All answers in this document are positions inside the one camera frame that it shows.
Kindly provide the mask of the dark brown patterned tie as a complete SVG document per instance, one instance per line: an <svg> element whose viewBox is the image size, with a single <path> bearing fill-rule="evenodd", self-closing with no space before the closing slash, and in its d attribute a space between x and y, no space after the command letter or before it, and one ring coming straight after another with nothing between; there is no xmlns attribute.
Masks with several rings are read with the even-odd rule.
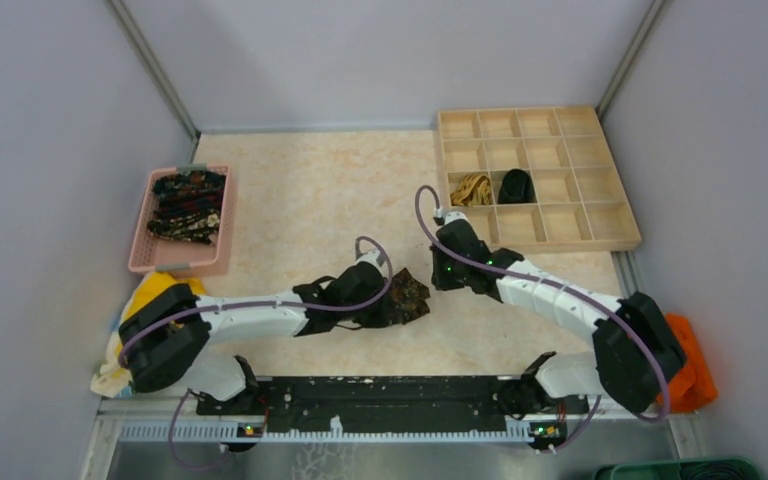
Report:
<svg viewBox="0 0 768 480"><path fill-rule="evenodd" d="M402 268L394 275L387 294L380 300L370 326L386 328L418 320L430 313L429 298L429 288L407 268Z"/></svg>

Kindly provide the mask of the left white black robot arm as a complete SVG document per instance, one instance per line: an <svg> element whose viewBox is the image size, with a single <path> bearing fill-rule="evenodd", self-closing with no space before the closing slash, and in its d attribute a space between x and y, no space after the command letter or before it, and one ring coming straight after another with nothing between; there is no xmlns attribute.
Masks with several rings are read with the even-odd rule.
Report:
<svg viewBox="0 0 768 480"><path fill-rule="evenodd" d="M346 320L381 328L392 281L392 268L358 260L336 278L321 277L271 296L223 298L201 292L198 280L150 274L123 312L117 362L135 393L178 386L245 414L260 399L253 374L241 359L214 355L211 347L326 333Z"/></svg>

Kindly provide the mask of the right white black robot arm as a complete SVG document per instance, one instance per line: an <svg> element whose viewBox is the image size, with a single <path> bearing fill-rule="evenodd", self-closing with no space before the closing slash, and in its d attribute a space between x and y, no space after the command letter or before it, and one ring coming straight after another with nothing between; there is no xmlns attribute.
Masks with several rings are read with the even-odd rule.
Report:
<svg viewBox="0 0 768 480"><path fill-rule="evenodd" d="M523 398L532 410L548 412L571 395L605 395L641 419L656 402L669 408L669 383L687 355L650 296L600 294L540 269L515 251L492 251L464 218L440 225L431 251L436 289L469 288L526 308L591 346L584 354L545 354L526 370Z"/></svg>

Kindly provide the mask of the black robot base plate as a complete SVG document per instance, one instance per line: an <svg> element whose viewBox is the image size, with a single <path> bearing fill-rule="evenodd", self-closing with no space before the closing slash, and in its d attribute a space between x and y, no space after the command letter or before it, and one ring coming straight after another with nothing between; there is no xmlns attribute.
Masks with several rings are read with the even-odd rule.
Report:
<svg viewBox="0 0 768 480"><path fill-rule="evenodd" d="M587 400L541 398L519 377L271 377L227 401L197 396L200 416L263 416L269 433L319 433L338 418L350 434L500 432L532 414L584 414Z"/></svg>

